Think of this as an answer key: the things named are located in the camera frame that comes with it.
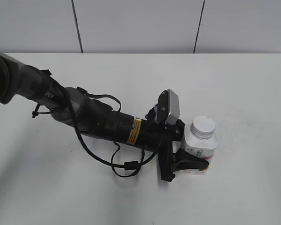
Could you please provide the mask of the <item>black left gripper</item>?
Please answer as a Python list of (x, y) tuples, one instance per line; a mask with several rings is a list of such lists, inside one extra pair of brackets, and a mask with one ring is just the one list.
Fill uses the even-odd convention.
[(158, 124), (155, 122), (155, 108), (150, 109), (146, 115), (148, 128), (146, 138), (148, 145), (157, 152), (161, 180), (171, 182), (175, 178), (174, 172), (182, 170), (205, 170), (209, 162), (196, 157), (183, 149), (173, 152), (174, 141), (182, 140), (185, 123), (178, 119), (174, 125)]

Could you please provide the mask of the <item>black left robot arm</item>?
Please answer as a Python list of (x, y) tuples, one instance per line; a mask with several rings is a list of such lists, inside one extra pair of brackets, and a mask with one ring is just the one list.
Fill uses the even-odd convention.
[[(49, 70), (40, 70), (0, 53), (0, 103), (7, 104), (19, 95), (45, 106), (56, 121), (74, 128), (85, 151), (112, 170), (122, 168), (139, 173), (141, 167), (158, 158), (161, 179), (172, 181), (175, 172), (185, 169), (205, 170), (208, 161), (183, 149), (173, 152), (173, 142), (181, 141), (185, 124), (179, 118), (179, 99), (172, 90), (164, 90), (145, 119), (114, 110), (101, 101), (102, 95), (88, 93), (81, 87), (63, 87)], [(95, 155), (83, 136), (104, 139), (117, 147), (122, 144), (141, 149), (141, 159), (123, 164), (106, 161)]]

